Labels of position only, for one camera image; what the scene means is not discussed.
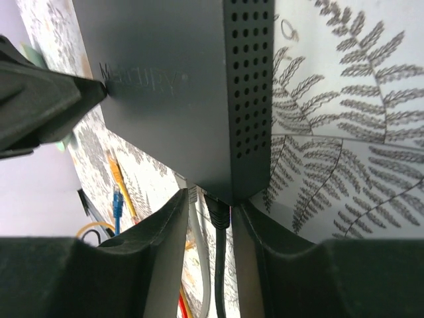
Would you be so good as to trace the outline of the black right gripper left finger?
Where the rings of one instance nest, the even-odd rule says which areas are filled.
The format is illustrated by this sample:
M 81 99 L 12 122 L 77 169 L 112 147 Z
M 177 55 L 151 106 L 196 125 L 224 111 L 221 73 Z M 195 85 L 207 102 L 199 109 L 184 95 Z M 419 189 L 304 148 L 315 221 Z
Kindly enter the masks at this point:
M 70 237 L 3 237 L 1 316 L 175 317 L 188 212 L 181 189 L 96 247 Z

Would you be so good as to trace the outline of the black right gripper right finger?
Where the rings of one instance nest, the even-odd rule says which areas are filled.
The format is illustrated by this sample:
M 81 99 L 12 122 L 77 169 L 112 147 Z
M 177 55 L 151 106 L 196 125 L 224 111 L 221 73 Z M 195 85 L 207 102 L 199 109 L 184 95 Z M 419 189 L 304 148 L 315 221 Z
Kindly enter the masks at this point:
M 242 317 L 422 317 L 421 239 L 313 244 L 250 203 L 231 216 Z

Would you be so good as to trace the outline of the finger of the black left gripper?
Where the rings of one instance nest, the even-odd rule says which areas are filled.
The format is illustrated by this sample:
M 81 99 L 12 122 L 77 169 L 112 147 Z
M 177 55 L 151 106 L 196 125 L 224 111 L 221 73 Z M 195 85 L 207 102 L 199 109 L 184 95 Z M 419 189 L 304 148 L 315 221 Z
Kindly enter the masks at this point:
M 102 82 L 29 62 L 1 37 L 1 158 L 61 141 L 107 96 Z

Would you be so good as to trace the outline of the yellow ethernet cable short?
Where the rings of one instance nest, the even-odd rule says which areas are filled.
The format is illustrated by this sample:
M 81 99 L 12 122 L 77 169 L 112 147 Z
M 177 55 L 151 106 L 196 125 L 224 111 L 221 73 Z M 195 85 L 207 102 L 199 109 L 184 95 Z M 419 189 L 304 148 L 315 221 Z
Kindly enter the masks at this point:
M 102 229 L 109 229 L 113 234 L 115 234 L 115 227 L 105 221 L 96 221 L 91 222 L 86 225 L 84 225 L 82 228 L 78 230 L 76 233 L 76 237 L 79 239 L 84 236 L 84 234 L 88 233 L 90 230 L 94 230 L 96 227 L 101 227 Z

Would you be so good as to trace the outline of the black network switch box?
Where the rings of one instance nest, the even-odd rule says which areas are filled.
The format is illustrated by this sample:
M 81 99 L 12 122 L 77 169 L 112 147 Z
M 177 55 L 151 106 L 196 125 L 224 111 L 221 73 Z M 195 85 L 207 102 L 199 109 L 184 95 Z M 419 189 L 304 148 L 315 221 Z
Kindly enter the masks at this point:
M 270 181 L 273 1 L 74 1 L 106 127 L 229 205 Z

